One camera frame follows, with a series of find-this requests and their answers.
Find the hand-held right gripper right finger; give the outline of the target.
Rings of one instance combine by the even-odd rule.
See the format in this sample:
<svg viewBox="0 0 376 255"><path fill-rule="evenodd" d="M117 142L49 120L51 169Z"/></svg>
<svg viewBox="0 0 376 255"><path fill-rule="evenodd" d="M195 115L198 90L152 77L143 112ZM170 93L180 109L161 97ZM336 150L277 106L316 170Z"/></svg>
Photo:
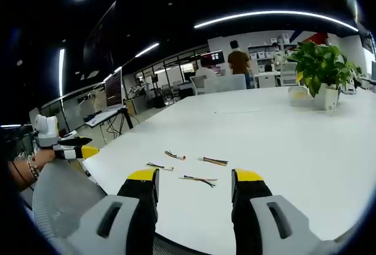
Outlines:
<svg viewBox="0 0 376 255"><path fill-rule="evenodd" d="M313 254L320 239L308 218L281 195L273 195L256 172L231 171L231 220L236 254Z"/></svg>

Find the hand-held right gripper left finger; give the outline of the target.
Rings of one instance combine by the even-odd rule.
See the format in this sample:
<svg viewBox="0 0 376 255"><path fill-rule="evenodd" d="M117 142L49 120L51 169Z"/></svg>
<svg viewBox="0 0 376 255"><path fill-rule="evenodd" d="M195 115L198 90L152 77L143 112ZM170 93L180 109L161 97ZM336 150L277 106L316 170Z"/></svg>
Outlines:
<svg viewBox="0 0 376 255"><path fill-rule="evenodd" d="M158 168L133 172L83 214L68 242L78 254L152 254L158 193Z"/></svg>

